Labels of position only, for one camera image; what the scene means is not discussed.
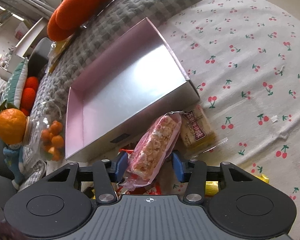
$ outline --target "gray checkered fabric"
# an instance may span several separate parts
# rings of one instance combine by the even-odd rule
[[[31,117],[38,118],[42,114],[51,114],[53,109],[49,108],[50,104],[37,111],[39,104],[43,101],[53,101],[65,115],[72,82],[113,41],[145,17],[158,27],[175,14],[199,1],[201,0],[115,0],[86,25],[87,28],[70,45],[54,72],[43,77]],[[24,148],[24,160],[28,159],[30,154],[31,150]],[[26,184],[30,185],[33,182],[35,181],[29,182],[28,179]]]

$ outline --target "snack package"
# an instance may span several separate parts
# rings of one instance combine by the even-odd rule
[[[123,187],[134,190],[152,183],[163,161],[171,154],[180,127],[179,113],[165,114],[154,122],[129,157]]]
[[[187,148],[207,148],[217,140],[200,105],[182,114],[180,136]]]

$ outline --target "white tablecloth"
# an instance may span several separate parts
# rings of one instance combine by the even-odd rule
[[[295,201],[290,235],[300,239],[300,21],[265,0],[203,0],[159,31],[219,138],[229,138],[201,159],[266,174]],[[163,191],[181,194],[185,185],[163,175],[170,166]]]

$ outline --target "orange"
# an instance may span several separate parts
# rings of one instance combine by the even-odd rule
[[[52,142],[52,145],[58,149],[62,148],[65,145],[65,141],[61,135],[54,136],[52,138],[51,142]]]
[[[49,130],[48,129],[44,129],[44,130],[42,130],[42,132],[41,132],[41,140],[43,141],[43,142],[48,142],[48,141],[50,141],[50,132],[49,132]]]
[[[50,125],[49,130],[54,135],[58,135],[62,131],[63,125],[61,122],[54,122],[52,125]]]
[[[61,155],[53,155],[53,157],[51,158],[52,161],[58,162],[62,159]]]
[[[18,109],[0,112],[0,138],[7,145],[22,142],[26,131],[26,116]]]
[[[52,156],[52,161],[59,161],[62,159],[62,155],[61,155],[61,152],[55,148],[55,147],[51,147],[48,151],[48,153],[51,153],[53,156]]]
[[[54,134],[53,133],[49,133],[49,140],[51,141],[52,138],[54,137]]]
[[[52,144],[49,142],[45,145],[42,145],[42,148],[46,151],[49,152],[50,148],[52,147]]]

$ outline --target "red pom pom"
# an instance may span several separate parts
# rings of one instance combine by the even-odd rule
[[[24,88],[32,88],[35,92],[38,91],[39,81],[36,77],[28,77]]]
[[[23,108],[23,107],[20,107],[20,111],[23,112],[23,114],[25,116],[29,116],[30,115],[30,112],[27,109]]]
[[[33,88],[25,88],[22,92],[20,106],[31,110],[35,100],[35,91]]]

